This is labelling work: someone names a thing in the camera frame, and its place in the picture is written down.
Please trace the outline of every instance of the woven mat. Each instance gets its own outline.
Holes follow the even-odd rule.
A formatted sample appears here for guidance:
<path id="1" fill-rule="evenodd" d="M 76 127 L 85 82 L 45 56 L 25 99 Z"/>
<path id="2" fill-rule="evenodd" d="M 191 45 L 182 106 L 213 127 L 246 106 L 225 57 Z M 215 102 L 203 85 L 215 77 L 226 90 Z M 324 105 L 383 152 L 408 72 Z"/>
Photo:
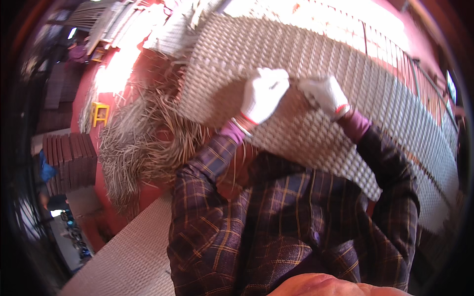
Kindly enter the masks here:
<path id="1" fill-rule="evenodd" d="M 284 68 L 292 78 L 334 74 L 349 103 L 419 160 L 430 186 L 442 190 L 446 203 L 455 202 L 458 178 L 452 147 L 418 98 L 364 53 L 306 29 L 265 19 L 211 17 L 191 56 L 179 112 L 221 127 L 239 112 L 245 81 L 256 67 Z M 295 85 L 248 141 L 351 179 L 373 200 L 380 196 L 372 171 L 354 145 L 322 111 L 308 106 Z M 438 197 L 420 198 L 429 202 Z"/>
<path id="2" fill-rule="evenodd" d="M 174 295 L 166 247 L 171 195 L 161 196 L 78 271 L 61 296 Z"/>

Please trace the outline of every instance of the wicker weaving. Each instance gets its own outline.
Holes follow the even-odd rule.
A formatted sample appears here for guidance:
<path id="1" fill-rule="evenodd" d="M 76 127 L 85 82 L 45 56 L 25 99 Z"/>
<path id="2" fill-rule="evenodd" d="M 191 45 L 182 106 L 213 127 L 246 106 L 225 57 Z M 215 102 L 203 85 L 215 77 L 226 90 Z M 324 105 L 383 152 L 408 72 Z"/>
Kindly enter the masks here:
<path id="1" fill-rule="evenodd" d="M 238 113 L 245 79 L 256 67 L 283 68 L 294 79 L 334 74 L 349 103 L 414 155 L 420 188 L 433 189 L 446 207 L 455 204 L 458 181 L 453 153 L 417 97 L 364 53 L 306 29 L 215 15 L 191 57 L 181 89 L 180 113 L 206 126 L 221 127 Z M 255 130 L 249 142 L 304 166 L 354 180 L 374 200 L 380 195 L 355 147 L 321 111 L 308 108 L 294 85 L 275 115 Z M 426 221 L 432 214 L 429 205 L 437 204 L 439 197 L 421 193 L 420 200 L 428 205 L 421 210 L 420 224 L 437 231 L 447 212 L 436 223 Z"/>

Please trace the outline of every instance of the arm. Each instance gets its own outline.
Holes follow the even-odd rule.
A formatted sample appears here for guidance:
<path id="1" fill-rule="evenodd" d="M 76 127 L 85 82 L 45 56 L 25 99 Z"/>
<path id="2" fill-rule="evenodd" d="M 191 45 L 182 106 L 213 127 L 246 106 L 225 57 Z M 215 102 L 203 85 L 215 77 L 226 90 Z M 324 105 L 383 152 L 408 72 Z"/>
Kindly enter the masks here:
<path id="1" fill-rule="evenodd" d="M 177 295 L 233 286 L 248 200 L 241 195 L 228 202 L 217 192 L 216 179 L 242 143 L 241 129 L 251 131 L 275 110 L 288 86 L 270 87 L 289 85 L 284 73 L 286 77 L 280 70 L 258 69 L 246 84 L 237 125 L 228 122 L 177 172 L 167 249 Z"/>
<path id="2" fill-rule="evenodd" d="M 416 176 L 411 164 L 377 126 L 371 126 L 364 134 L 357 151 L 374 172 L 382 189 L 372 220 L 411 267 L 419 216 Z"/>
<path id="3" fill-rule="evenodd" d="M 302 80 L 299 87 L 312 106 L 320 106 L 331 119 L 337 120 L 344 133 L 357 144 L 357 151 L 383 191 L 372 220 L 411 266 L 419 215 L 416 177 L 411 164 L 378 127 L 357 111 L 344 108 L 348 101 L 334 77 Z"/>

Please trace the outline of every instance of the yellow stool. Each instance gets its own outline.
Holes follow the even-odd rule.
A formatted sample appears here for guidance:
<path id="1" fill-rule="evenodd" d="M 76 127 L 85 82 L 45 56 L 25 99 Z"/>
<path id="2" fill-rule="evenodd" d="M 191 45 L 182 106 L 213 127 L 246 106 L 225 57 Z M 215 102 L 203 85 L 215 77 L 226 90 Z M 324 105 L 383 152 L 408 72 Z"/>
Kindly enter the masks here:
<path id="1" fill-rule="evenodd" d="M 99 117 L 99 109 L 105 109 L 105 118 Z M 103 121 L 104 126 L 107 126 L 107 119 L 109 118 L 109 105 L 99 102 L 92 102 L 92 126 L 95 127 L 98 121 Z"/>

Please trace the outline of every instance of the white work glove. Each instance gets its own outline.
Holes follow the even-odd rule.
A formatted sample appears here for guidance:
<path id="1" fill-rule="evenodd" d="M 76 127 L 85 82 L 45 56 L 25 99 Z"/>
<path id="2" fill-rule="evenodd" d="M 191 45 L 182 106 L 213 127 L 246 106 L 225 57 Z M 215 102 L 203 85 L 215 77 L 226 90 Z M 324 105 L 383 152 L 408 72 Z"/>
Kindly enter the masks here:
<path id="1" fill-rule="evenodd" d="M 334 76 L 321 80 L 301 79 L 298 88 L 314 108 L 321 109 L 331 120 L 341 118 L 350 110 L 350 105 Z"/>
<path id="2" fill-rule="evenodd" d="M 240 111 L 254 124 L 261 124 L 275 111 L 290 86 L 284 69 L 257 68 L 245 83 Z"/>

